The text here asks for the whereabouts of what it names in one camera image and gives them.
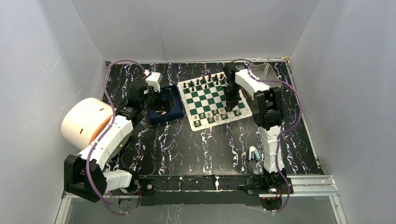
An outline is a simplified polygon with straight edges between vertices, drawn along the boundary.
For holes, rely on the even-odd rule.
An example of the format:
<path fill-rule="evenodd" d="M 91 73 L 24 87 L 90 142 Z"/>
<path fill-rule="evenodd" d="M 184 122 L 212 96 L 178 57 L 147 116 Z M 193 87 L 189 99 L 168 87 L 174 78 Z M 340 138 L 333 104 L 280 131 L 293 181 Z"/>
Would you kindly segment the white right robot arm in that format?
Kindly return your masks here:
<path fill-rule="evenodd" d="M 263 66 L 226 63 L 223 72 L 227 85 L 223 88 L 226 108 L 232 110 L 240 102 L 243 88 L 253 100 L 253 118 L 262 135 L 264 149 L 263 180 L 260 183 L 269 193 L 276 193 L 284 184 L 284 165 L 277 149 L 278 135 L 284 119 L 281 83 L 274 75 L 266 75 Z"/>

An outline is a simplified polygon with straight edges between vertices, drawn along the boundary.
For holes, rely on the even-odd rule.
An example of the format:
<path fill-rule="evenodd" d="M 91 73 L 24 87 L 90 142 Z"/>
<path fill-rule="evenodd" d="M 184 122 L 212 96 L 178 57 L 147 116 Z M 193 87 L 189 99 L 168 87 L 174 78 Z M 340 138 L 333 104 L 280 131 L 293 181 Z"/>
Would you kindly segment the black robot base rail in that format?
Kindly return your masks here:
<path fill-rule="evenodd" d="M 139 175 L 115 197 L 139 199 L 142 206 L 239 204 L 277 211 L 294 193 L 290 178 L 258 175 Z"/>

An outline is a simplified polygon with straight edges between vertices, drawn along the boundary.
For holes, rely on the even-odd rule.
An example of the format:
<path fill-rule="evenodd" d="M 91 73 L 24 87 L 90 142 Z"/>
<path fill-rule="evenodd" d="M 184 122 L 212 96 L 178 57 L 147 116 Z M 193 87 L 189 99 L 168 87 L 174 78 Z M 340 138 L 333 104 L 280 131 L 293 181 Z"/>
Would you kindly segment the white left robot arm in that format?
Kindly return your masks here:
<path fill-rule="evenodd" d="M 145 193 L 153 181 L 143 181 L 136 171 L 118 168 L 107 171 L 107 162 L 131 139 L 146 115 L 167 117 L 182 113 L 180 93 L 175 85 L 157 90 L 144 84 L 134 87 L 115 105 L 87 98 L 77 103 L 62 122 L 63 137 L 79 149 L 64 160 L 64 190 L 90 202 L 112 204 L 105 198 L 116 190 L 128 194 Z"/>

